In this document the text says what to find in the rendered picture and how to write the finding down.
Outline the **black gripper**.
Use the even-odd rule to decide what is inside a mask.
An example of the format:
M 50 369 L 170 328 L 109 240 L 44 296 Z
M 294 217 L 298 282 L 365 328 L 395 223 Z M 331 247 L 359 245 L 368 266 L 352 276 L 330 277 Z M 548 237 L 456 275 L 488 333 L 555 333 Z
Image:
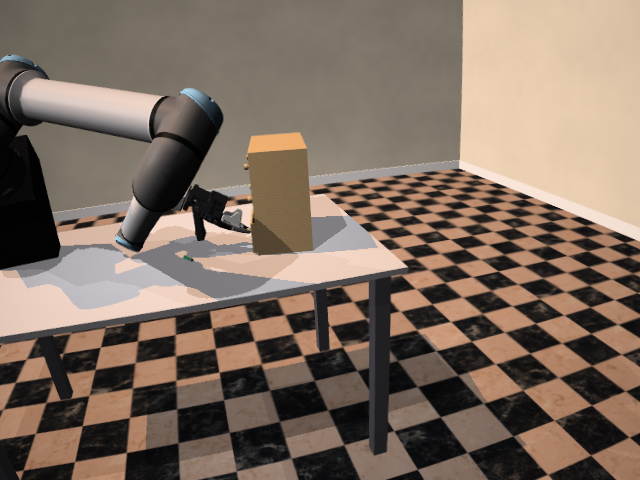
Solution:
M 183 210 L 187 211 L 188 206 L 199 207 L 201 213 L 200 216 L 201 218 L 203 218 L 203 220 L 207 222 L 210 221 L 209 223 L 230 231 L 251 233 L 251 231 L 246 229 L 249 227 L 241 223 L 241 214 L 243 213 L 241 209 L 236 209 L 234 212 L 225 211 L 223 213 L 227 200 L 228 196 L 214 190 L 209 192 L 200 188 L 199 185 L 195 184 L 192 191 L 190 191 L 188 195 Z M 240 225 L 242 228 L 240 227 Z

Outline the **light wooden chest of drawers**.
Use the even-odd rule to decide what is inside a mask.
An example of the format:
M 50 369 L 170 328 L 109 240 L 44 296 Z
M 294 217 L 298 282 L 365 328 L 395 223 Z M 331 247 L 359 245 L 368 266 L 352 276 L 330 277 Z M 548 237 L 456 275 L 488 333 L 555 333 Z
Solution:
M 251 136 L 247 155 L 258 255 L 313 251 L 301 134 Z

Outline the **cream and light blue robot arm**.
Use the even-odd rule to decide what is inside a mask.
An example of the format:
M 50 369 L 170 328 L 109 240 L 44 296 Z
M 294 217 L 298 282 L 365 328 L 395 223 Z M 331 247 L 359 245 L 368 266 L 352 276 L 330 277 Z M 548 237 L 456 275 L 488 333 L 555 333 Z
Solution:
M 223 114 L 196 89 L 171 97 L 54 81 L 31 60 L 5 56 L 0 60 L 0 201 L 19 190 L 26 175 L 25 162 L 10 143 L 22 125 L 41 121 L 151 143 L 115 237 L 140 252 L 158 218 L 184 207 Z

